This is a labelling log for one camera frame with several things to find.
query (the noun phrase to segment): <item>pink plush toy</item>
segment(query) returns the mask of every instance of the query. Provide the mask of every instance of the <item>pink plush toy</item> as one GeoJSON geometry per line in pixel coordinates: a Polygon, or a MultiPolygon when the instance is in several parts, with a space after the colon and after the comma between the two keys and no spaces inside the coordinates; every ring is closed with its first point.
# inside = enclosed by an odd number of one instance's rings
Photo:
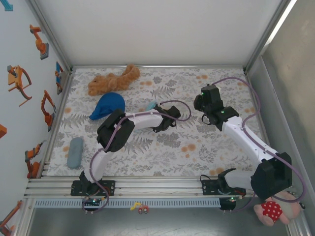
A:
{"type": "MultiPolygon", "coordinates": [[[[288,192],[280,192],[276,194],[277,197],[295,200],[296,198],[288,192]]],[[[299,216],[302,208],[299,202],[286,203],[275,198],[266,199],[265,203],[255,205],[254,211],[259,220],[266,226],[273,226],[277,220],[280,219],[285,225],[290,223],[291,219],[299,216]]]]}

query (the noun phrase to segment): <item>white wall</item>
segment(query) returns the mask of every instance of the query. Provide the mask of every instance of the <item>white wall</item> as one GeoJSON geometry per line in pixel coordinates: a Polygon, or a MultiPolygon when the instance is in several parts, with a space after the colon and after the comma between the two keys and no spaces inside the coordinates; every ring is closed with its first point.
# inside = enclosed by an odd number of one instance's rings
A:
{"type": "MultiPolygon", "coordinates": [[[[35,37],[29,25],[38,26],[24,0],[10,0],[13,12],[5,12],[0,5],[0,124],[7,128],[7,134],[0,138],[0,220],[16,206],[27,185],[25,151],[31,150],[42,140],[49,138],[47,124],[41,111],[44,89],[49,92],[57,109],[62,93],[57,95],[55,67],[57,56],[49,47],[49,57],[40,60],[40,52],[35,46],[35,37]],[[25,89],[32,99],[19,107],[24,101],[17,89],[8,92],[7,66],[20,65],[29,74],[32,85],[25,89]]],[[[39,33],[44,42],[46,37],[39,33]]],[[[27,80],[22,76],[23,85],[27,80]]],[[[46,102],[46,110],[53,109],[46,102]]],[[[36,157],[39,161],[45,154],[47,143],[36,157]]]]}
{"type": "Polygon", "coordinates": [[[245,65],[281,0],[37,0],[74,65],[245,65]]]}

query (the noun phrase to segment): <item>gray sponge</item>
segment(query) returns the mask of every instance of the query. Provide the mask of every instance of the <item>gray sponge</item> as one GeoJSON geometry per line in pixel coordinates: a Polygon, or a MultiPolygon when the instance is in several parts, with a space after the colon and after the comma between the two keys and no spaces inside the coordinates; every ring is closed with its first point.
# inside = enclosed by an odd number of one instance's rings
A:
{"type": "Polygon", "coordinates": [[[78,168],[81,165],[81,158],[83,152],[83,139],[78,137],[70,142],[67,166],[70,169],[78,168]]]}

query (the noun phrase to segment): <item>metal bracket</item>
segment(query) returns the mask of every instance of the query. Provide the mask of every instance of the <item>metal bracket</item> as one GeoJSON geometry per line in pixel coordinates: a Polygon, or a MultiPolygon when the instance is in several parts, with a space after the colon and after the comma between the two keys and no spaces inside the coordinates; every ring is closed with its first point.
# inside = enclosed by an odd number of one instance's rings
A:
{"type": "Polygon", "coordinates": [[[246,195],[246,190],[243,188],[239,188],[239,190],[235,190],[230,188],[230,191],[227,193],[222,193],[219,188],[219,183],[217,179],[205,179],[201,181],[202,184],[202,193],[204,196],[212,196],[212,195],[233,195],[233,196],[243,196],[246,195]]]}
{"type": "MultiPolygon", "coordinates": [[[[113,180],[100,180],[99,183],[108,190],[109,196],[113,196],[115,193],[115,181],[113,180]]],[[[75,180],[71,186],[71,196],[87,196],[85,192],[82,191],[82,183],[80,180],[75,180]]],[[[99,191],[95,196],[105,196],[104,191],[99,191]]]]}

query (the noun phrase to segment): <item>brown plush toy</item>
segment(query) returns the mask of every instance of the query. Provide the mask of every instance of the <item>brown plush toy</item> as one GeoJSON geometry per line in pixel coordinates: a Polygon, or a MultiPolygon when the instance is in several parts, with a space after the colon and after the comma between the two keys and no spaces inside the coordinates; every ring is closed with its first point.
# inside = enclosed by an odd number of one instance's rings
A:
{"type": "Polygon", "coordinates": [[[97,75],[89,82],[89,95],[96,96],[112,91],[127,90],[129,84],[140,77],[140,70],[132,64],[126,67],[121,76],[109,73],[108,75],[97,75]]]}

